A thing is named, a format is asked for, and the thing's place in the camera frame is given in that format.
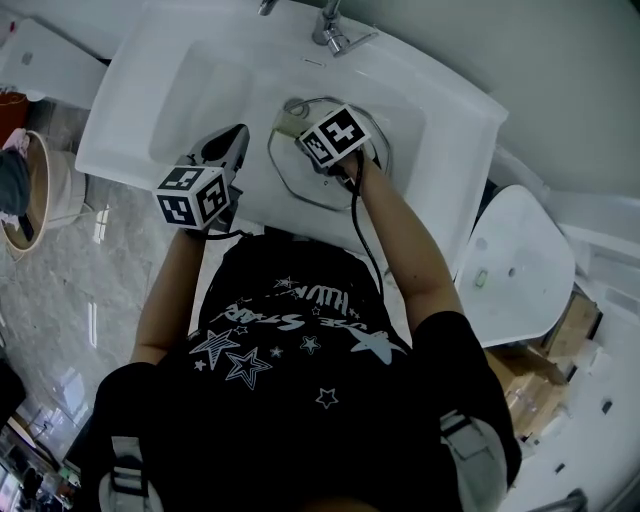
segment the star print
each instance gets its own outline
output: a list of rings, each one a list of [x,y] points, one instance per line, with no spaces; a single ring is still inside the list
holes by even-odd
[[[195,338],[199,334],[200,334],[200,329],[198,329],[197,331],[193,331],[191,334],[189,334],[189,337],[187,338],[187,341],[191,341],[193,338]]]
[[[273,368],[270,364],[258,359],[258,347],[243,357],[230,353],[227,353],[227,357],[233,362],[233,368],[225,380],[241,378],[251,391],[256,386],[256,374]]]
[[[320,396],[316,398],[316,402],[322,404],[325,410],[328,409],[331,404],[337,404],[339,402],[339,400],[334,396],[335,392],[335,388],[330,389],[329,391],[325,391],[320,388]]]
[[[391,343],[384,332],[377,332],[373,335],[367,334],[366,332],[359,331],[358,329],[348,328],[351,334],[360,341],[357,345],[355,345],[351,352],[361,352],[363,350],[371,350],[375,355],[380,358],[384,364],[391,364],[391,351],[399,350],[403,354],[406,352],[401,349],[398,345],[394,345]]]
[[[307,351],[309,352],[309,355],[313,355],[313,351],[317,348],[321,348],[319,343],[316,343],[316,340],[318,339],[316,336],[313,336],[311,338],[307,337],[307,336],[303,336],[302,339],[304,340],[304,343],[302,345],[300,345],[301,349],[307,349]]]
[[[209,352],[209,366],[211,370],[216,367],[220,353],[227,348],[239,347],[237,343],[229,339],[233,329],[223,332],[222,334],[215,334],[213,331],[207,331],[207,341],[201,343],[194,348],[189,354],[196,354],[198,352]]]
[[[291,276],[286,279],[276,279],[276,285],[274,288],[279,288],[280,286],[284,286],[285,288],[291,288],[292,285],[297,284],[298,281],[292,281]]]

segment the person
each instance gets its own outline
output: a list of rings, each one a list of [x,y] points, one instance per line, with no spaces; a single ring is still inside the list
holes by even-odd
[[[364,263],[264,235],[225,254],[187,337],[205,242],[179,231],[131,364],[97,393],[87,509],[498,507],[521,462],[498,380],[436,243],[368,158],[360,191],[412,346]]]

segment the white sink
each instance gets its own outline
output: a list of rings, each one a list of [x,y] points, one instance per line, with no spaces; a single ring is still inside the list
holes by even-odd
[[[546,334],[564,311],[575,276],[569,244],[533,195],[502,190],[473,230],[456,276],[483,347]]]
[[[452,270],[471,233],[507,112],[454,72],[381,34],[334,59],[311,41],[318,10],[281,0],[150,3],[109,66],[77,159],[79,170],[151,189],[195,141],[245,123],[249,151],[234,185],[238,215],[361,251],[349,212],[293,197],[267,155],[278,109],[333,96],[367,110],[391,142],[393,183],[433,233]],[[350,37],[371,29],[343,19]],[[361,225],[380,255],[373,228]]]

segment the hand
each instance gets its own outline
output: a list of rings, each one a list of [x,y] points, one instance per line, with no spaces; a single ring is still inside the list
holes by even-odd
[[[366,171],[367,167],[369,167],[370,165],[375,165],[375,163],[373,163],[373,161],[369,158],[364,148],[362,148],[362,154],[364,155],[364,169],[362,170],[364,172]],[[356,180],[356,176],[358,175],[358,159],[356,158],[355,151],[349,153],[341,160],[338,160],[337,164],[345,170],[349,178],[351,178],[353,181]]]

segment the marble floor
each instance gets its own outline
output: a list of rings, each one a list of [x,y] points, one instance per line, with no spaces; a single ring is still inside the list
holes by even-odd
[[[75,153],[87,117],[86,111],[41,102],[28,125],[52,149]],[[0,240],[0,333],[28,394],[18,412],[58,460],[91,415],[102,379],[131,355],[140,312],[174,234],[152,199],[147,191],[89,176],[86,203],[93,211],[45,233],[19,261]],[[262,232],[241,219],[235,227]],[[235,243],[207,244],[192,326]],[[409,341],[404,304],[390,276],[385,297],[394,327]]]

